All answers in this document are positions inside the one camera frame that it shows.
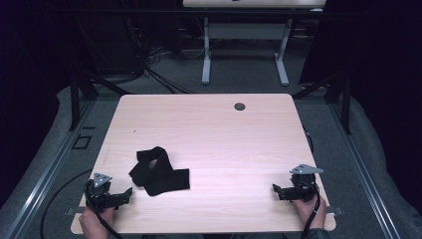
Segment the aluminium floor rail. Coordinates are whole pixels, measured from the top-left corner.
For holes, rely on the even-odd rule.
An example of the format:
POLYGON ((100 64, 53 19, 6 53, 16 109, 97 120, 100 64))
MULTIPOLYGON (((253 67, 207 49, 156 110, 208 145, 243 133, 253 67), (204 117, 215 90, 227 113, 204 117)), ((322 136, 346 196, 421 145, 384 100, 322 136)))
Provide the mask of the aluminium floor rail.
POLYGON ((55 125, 5 206, 0 209, 0 239, 82 239, 71 232, 77 207, 97 158, 106 113, 99 101, 83 106, 82 118, 68 130, 68 114, 55 125))
POLYGON ((378 221, 378 224, 384 234, 385 239, 402 239, 391 216, 388 212, 384 200, 372 180, 372 177, 363 161, 363 158, 353 140, 351 134, 348 134, 343 128, 340 120, 340 110, 336 105, 327 106, 336 127, 340 131, 341 137, 345 141, 348 151, 351 155, 351 163, 359 182, 365 192, 372 211, 378 221))

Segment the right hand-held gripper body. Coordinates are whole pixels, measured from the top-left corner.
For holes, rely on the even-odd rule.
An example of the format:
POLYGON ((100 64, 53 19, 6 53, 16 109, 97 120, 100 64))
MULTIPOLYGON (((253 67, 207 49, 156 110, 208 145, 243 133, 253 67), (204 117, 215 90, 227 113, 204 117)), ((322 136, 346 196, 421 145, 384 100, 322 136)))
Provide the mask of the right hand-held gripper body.
POLYGON ((300 164, 291 170, 293 184, 292 200, 310 201, 318 194, 317 174, 323 170, 307 164, 300 164))

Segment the person's right hand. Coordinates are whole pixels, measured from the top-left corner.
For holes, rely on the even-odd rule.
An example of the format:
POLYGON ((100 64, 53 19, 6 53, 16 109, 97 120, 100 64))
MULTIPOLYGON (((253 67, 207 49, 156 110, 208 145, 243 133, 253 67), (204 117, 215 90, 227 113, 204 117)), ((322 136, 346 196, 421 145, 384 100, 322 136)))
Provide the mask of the person's right hand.
POLYGON ((310 228, 324 228, 326 220, 326 201, 322 197, 317 198, 315 196, 308 202, 294 200, 293 203, 296 206, 299 216, 304 224, 306 224, 311 215, 315 213, 316 215, 311 222, 310 228))

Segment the black metal frame stand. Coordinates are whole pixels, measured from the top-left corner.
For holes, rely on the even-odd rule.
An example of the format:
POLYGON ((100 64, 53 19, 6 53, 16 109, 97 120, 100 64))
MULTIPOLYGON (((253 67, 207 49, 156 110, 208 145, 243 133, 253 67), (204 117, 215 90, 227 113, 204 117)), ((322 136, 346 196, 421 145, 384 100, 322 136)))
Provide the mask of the black metal frame stand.
POLYGON ((317 89, 328 85, 328 88, 323 95, 323 99, 327 104, 335 104, 338 99, 341 99, 340 124, 347 134, 350 134, 349 116, 350 116, 350 102, 351 102, 351 80, 344 71, 335 73, 326 79, 312 83, 303 90, 293 94, 293 99, 298 100, 304 98, 317 89))
POLYGON ((70 130, 74 130, 81 120, 80 94, 83 94, 88 101, 95 101, 98 98, 99 93, 95 89, 94 83, 100 84, 120 96, 129 95, 128 91, 116 86, 93 72, 82 70, 81 72, 75 73, 72 76, 70 83, 72 110, 70 130))

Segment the desk with white legs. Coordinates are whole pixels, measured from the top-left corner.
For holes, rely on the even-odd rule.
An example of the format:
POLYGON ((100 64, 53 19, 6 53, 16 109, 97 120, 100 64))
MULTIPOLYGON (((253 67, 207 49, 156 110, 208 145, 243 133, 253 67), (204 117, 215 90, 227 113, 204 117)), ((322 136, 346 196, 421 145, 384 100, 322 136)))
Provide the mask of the desk with white legs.
MULTIPOLYGON (((326 0, 183 0, 189 10, 287 10, 289 13, 305 10, 307 13, 321 12, 326 0)), ((292 30, 292 19, 277 20, 275 23, 253 21, 217 23, 204 18, 204 62, 202 83, 208 85, 211 78, 211 40, 280 40, 280 48, 274 54, 279 79, 282 86, 289 84, 284 65, 284 55, 292 30)))

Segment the black horizontal frame bar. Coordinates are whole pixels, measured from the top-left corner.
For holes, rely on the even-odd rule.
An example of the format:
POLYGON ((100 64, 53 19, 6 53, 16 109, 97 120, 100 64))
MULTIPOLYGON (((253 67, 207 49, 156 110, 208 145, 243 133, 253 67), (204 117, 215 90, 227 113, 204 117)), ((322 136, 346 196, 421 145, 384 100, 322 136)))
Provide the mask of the black horizontal frame bar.
POLYGON ((329 16, 323 12, 302 12, 286 10, 248 10, 248 9, 146 9, 146 10, 87 10, 67 9, 73 14, 108 14, 108 15, 145 15, 145 16, 178 16, 178 17, 286 17, 286 18, 321 18, 329 16))

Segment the person's left hand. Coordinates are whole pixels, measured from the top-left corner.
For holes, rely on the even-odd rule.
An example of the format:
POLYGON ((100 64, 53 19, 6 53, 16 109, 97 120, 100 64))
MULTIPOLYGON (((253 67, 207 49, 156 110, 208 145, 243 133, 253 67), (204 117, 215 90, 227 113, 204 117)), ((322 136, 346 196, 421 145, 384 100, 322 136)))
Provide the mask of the person's left hand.
MULTIPOLYGON (((113 224, 113 212, 113 208, 107 208, 100 213, 100 217, 110 226, 113 224)), ((87 239, 108 239, 109 232, 89 207, 85 208, 79 217, 79 222, 87 239)))

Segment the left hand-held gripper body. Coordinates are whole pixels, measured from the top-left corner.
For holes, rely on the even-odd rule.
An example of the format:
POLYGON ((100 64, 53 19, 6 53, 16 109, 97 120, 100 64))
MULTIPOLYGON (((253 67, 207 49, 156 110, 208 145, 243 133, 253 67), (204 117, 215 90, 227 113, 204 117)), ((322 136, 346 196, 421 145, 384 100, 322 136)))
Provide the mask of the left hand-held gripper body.
POLYGON ((104 211, 106 208, 118 209, 116 199, 108 192, 111 176, 95 173, 94 178, 86 183, 85 198, 90 209, 104 211))

